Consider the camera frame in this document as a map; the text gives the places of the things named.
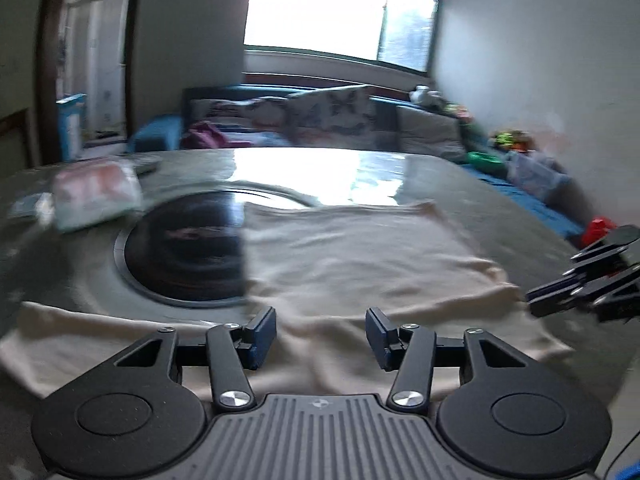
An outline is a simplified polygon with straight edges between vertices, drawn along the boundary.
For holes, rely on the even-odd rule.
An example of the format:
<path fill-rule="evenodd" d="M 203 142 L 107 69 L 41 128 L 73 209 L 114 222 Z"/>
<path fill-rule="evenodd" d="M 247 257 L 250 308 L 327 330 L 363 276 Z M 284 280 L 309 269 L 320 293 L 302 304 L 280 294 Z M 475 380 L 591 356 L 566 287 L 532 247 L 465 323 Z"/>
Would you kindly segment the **colourful plush toys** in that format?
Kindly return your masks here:
<path fill-rule="evenodd" d="M 499 130 L 491 133 L 489 144 L 502 152 L 518 152 L 526 154 L 535 149 L 533 138 L 526 132 L 518 129 Z"/>

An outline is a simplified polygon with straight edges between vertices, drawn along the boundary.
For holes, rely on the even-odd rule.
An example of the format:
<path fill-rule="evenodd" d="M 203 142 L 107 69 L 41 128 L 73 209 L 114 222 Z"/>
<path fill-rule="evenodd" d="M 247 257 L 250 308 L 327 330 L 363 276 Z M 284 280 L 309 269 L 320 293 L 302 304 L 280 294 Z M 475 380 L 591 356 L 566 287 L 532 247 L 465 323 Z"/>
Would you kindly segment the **magenta cloth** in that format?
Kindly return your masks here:
<path fill-rule="evenodd" d="M 196 122 L 180 140 L 183 150 L 218 150 L 218 148 L 251 148 L 247 140 L 232 140 L 211 122 Z"/>

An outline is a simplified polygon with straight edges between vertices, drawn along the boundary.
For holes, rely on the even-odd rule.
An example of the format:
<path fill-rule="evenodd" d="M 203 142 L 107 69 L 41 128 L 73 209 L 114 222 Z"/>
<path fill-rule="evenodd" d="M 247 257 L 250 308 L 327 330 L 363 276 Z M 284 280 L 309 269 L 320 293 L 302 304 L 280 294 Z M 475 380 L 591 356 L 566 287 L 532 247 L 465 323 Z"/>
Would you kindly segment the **large butterfly print cushion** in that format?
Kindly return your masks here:
<path fill-rule="evenodd" d="M 366 84 L 290 94 L 290 137 L 303 148 L 373 151 L 373 88 Z"/>

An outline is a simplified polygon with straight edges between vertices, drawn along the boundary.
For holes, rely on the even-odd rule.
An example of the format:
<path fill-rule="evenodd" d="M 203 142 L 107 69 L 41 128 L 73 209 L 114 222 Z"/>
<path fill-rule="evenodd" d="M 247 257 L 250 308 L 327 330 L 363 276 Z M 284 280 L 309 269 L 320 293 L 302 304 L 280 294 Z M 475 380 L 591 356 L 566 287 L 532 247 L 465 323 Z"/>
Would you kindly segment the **pink tissue pack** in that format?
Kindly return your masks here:
<path fill-rule="evenodd" d="M 63 233 L 75 232 L 142 209 L 142 189 L 127 159 L 74 162 L 52 180 L 54 222 Z"/>

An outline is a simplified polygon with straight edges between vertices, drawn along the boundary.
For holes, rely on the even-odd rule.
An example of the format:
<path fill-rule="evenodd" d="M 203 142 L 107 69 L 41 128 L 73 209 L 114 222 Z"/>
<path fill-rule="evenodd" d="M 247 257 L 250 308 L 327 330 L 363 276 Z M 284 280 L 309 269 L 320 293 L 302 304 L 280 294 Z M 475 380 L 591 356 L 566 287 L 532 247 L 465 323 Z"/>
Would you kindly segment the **grey cushion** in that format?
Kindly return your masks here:
<path fill-rule="evenodd" d="M 466 149 L 454 118 L 408 106 L 398 106 L 396 113 L 402 152 L 435 156 L 456 164 L 465 162 Z"/>

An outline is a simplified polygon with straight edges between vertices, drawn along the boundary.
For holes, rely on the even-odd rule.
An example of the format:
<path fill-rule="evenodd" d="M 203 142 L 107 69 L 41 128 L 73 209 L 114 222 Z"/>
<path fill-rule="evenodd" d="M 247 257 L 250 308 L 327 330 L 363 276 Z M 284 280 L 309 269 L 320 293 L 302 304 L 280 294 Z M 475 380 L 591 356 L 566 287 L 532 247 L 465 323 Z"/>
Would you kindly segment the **window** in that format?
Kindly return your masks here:
<path fill-rule="evenodd" d="M 439 0 L 248 0 L 247 47 L 427 71 Z"/>

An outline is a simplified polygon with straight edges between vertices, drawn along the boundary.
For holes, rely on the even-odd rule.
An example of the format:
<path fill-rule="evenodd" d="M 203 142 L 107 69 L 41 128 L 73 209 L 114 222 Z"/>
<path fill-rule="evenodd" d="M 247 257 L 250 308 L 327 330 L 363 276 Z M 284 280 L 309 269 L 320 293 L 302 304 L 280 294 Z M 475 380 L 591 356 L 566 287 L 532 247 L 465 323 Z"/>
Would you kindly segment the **clear plastic storage box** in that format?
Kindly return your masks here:
<path fill-rule="evenodd" d="M 546 205 L 554 203 L 570 184 L 566 174 L 519 152 L 509 153 L 506 170 L 509 182 Z"/>

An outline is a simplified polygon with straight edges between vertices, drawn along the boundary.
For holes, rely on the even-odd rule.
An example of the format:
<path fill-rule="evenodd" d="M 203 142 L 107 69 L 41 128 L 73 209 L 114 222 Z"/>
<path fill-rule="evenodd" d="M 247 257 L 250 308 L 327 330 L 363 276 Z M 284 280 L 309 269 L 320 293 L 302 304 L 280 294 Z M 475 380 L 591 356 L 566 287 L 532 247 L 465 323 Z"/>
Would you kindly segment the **blue sofa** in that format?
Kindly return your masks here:
<path fill-rule="evenodd" d="M 366 84 L 287 92 L 192 89 L 179 114 L 160 115 L 128 141 L 133 153 L 179 148 L 337 148 L 428 155 L 460 165 L 570 242 L 585 226 L 563 214 L 570 179 L 552 162 L 522 153 L 471 151 L 475 126 L 412 104 L 379 100 Z"/>

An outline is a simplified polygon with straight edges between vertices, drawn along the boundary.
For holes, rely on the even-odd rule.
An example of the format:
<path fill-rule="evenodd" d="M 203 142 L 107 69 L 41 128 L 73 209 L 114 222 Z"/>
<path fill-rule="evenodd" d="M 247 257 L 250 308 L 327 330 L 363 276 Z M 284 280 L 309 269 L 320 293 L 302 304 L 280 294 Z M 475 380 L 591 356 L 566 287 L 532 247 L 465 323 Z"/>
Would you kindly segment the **grey remote control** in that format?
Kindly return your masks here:
<path fill-rule="evenodd" d="M 130 163 L 137 176 L 144 176 L 145 174 L 152 174 L 152 172 L 160 168 L 162 159 L 155 155 L 135 154 L 128 156 L 127 162 Z"/>

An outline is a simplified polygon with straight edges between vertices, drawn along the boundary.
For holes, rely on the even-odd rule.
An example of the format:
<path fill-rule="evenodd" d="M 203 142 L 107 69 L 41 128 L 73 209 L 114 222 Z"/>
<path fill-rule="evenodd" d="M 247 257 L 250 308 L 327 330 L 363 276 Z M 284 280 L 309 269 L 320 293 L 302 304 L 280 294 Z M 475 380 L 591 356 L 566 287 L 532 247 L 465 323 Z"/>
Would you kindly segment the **black round induction cooktop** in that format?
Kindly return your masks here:
<path fill-rule="evenodd" d="M 235 191 L 183 195 L 151 208 L 114 244 L 116 269 L 146 298 L 186 309 L 240 304 L 245 296 Z"/>

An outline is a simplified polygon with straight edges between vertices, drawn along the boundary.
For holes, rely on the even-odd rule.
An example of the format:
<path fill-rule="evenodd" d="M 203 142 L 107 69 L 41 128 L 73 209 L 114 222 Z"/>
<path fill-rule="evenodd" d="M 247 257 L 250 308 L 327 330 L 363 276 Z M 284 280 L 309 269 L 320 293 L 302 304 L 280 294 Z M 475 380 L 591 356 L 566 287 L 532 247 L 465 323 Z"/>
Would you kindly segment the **cream knit garment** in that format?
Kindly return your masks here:
<path fill-rule="evenodd" d="M 257 394 L 384 393 L 364 333 L 377 307 L 396 323 L 418 323 L 444 336 L 480 327 L 541 362 L 570 347 L 529 315 L 506 272 L 431 202 L 282 210 L 249 204 L 242 245 L 248 303 L 277 312 L 278 336 L 250 375 Z M 201 336 L 224 311 L 121 316 L 70 312 L 24 302 L 1 341 L 1 366 L 43 398 L 127 344 L 163 326 Z"/>

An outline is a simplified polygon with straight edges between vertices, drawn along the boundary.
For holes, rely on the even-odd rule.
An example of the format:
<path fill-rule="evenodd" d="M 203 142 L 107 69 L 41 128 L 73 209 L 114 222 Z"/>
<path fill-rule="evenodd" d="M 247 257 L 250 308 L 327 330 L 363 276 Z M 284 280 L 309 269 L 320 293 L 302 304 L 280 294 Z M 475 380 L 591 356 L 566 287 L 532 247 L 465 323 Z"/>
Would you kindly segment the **green plastic bowl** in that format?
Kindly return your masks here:
<path fill-rule="evenodd" d="M 506 173 L 506 164 L 496 156 L 484 152 L 469 152 L 469 164 L 477 171 L 491 176 L 503 176 Z"/>

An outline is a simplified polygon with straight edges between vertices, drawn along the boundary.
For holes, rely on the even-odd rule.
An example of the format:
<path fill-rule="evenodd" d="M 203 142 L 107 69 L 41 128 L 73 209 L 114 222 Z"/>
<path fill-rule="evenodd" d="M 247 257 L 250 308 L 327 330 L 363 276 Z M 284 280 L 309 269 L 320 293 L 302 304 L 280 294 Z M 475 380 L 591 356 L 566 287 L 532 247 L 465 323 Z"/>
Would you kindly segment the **small butterfly print cushion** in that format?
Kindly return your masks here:
<path fill-rule="evenodd" d="M 190 111 L 192 122 L 211 122 L 220 131 L 282 132 L 288 124 L 288 100 L 277 96 L 193 100 Z"/>

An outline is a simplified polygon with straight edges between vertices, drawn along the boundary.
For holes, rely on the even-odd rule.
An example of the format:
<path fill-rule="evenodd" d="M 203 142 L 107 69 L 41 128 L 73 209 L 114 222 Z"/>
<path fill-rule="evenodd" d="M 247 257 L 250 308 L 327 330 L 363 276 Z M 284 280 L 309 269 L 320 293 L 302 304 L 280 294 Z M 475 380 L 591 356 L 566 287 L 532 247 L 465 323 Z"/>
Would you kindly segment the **red plastic stool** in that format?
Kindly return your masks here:
<path fill-rule="evenodd" d="M 580 247 L 586 248 L 587 246 L 597 243 L 602 240 L 606 234 L 617 228 L 617 224 L 606 217 L 594 217 L 585 228 L 580 238 Z"/>

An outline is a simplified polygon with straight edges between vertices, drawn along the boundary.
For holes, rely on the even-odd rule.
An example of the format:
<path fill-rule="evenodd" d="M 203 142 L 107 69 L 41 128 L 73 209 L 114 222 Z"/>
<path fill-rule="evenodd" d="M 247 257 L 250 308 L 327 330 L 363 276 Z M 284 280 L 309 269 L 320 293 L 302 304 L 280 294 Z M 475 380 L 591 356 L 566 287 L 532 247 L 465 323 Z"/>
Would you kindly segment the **blue white cabinet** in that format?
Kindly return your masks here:
<path fill-rule="evenodd" d="M 76 93 L 56 101 L 63 162 L 72 162 L 81 155 L 84 146 L 82 134 L 86 125 L 86 97 L 85 93 Z"/>

